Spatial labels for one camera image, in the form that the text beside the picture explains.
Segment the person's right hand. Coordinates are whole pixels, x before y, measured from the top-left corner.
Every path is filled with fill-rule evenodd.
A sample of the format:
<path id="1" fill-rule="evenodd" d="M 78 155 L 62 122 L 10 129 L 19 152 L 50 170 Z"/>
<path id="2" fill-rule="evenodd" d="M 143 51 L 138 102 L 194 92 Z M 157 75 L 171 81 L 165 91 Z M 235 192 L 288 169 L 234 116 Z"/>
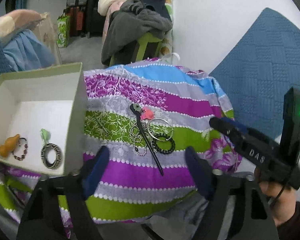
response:
<path id="1" fill-rule="evenodd" d="M 294 189 L 283 188 L 283 186 L 276 182 L 260 181 L 261 171 L 255 168 L 254 176 L 259 184 L 263 194 L 267 197 L 277 198 L 271 207 L 273 219 L 277 227 L 281 226 L 290 220 L 295 213 L 296 206 L 296 191 Z"/>

